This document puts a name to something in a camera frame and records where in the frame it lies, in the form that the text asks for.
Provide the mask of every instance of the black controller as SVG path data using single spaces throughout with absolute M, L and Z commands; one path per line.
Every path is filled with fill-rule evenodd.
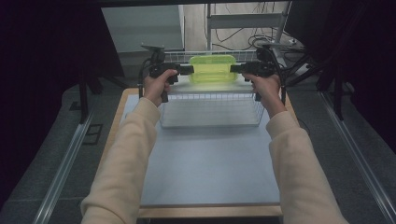
M 175 82 L 178 82 L 178 78 L 177 78 L 178 75 L 186 76 L 194 73 L 194 68 L 192 67 L 192 65 L 182 66 L 177 63 L 159 63 L 150 67 L 149 76 L 157 78 L 168 69 L 177 70 L 176 75 L 171 76 L 167 79 L 167 82 L 170 85 L 173 85 L 175 84 Z M 167 103 L 169 101 L 168 93 L 166 91 L 163 91 L 163 93 L 161 94 L 161 99 L 163 100 L 163 103 Z
M 171 76 L 167 79 L 167 82 L 173 85 L 175 82 L 178 82 L 178 75 L 186 76 L 194 73 L 194 68 L 191 65 L 180 65 L 177 63 L 165 63 L 165 53 L 163 48 L 152 47 L 152 46 L 142 46 L 145 49 L 151 50 L 152 55 L 149 59 L 149 73 L 150 77 L 157 78 L 162 75 L 166 70 L 172 69 L 177 70 L 177 74 Z M 168 102 L 168 93 L 163 91 L 161 94 L 161 98 L 163 103 Z
M 256 77 L 269 77 L 276 71 L 276 65 L 274 64 L 273 57 L 267 49 L 256 50 L 257 59 L 259 62 L 248 62 L 241 64 L 231 65 L 230 72 L 233 73 L 249 73 Z M 262 97 L 256 93 L 255 101 L 260 101 Z

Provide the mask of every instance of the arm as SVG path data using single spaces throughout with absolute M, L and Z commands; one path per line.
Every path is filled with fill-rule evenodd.
M 262 96 L 271 120 L 270 153 L 280 192 L 284 223 L 347 223 L 334 199 L 311 141 L 279 99 L 279 78 L 244 75 Z
M 156 140 L 157 106 L 175 72 L 147 77 L 145 95 L 121 124 L 114 145 L 98 170 L 91 192 L 81 203 L 82 223 L 136 223 L 149 154 Z

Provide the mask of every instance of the lime green lid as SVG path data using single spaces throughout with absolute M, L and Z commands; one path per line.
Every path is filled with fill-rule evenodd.
M 204 55 L 190 58 L 194 73 L 190 75 L 192 83 L 234 82 L 236 73 L 230 73 L 230 67 L 236 63 L 232 55 Z

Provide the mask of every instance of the wire basket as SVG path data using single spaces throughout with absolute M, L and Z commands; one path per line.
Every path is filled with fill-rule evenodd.
M 258 126 L 263 107 L 253 93 L 169 95 L 161 105 L 161 125 L 176 127 Z
M 229 54 L 238 63 L 255 61 L 254 51 L 196 51 L 169 52 L 169 63 L 188 63 L 197 55 Z M 237 127 L 258 126 L 262 119 L 263 107 L 254 100 L 251 87 L 233 89 L 227 84 L 223 90 L 204 90 L 187 86 L 182 91 L 170 92 L 169 102 L 162 104 L 161 125 L 164 128 L 181 127 Z

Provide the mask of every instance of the beige sweater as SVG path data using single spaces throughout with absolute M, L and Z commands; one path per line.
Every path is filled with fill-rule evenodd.
M 146 98 L 128 114 L 81 204 L 82 223 L 136 223 L 159 118 L 158 108 Z M 291 114 L 275 115 L 267 131 L 284 223 L 347 223 L 308 135 Z

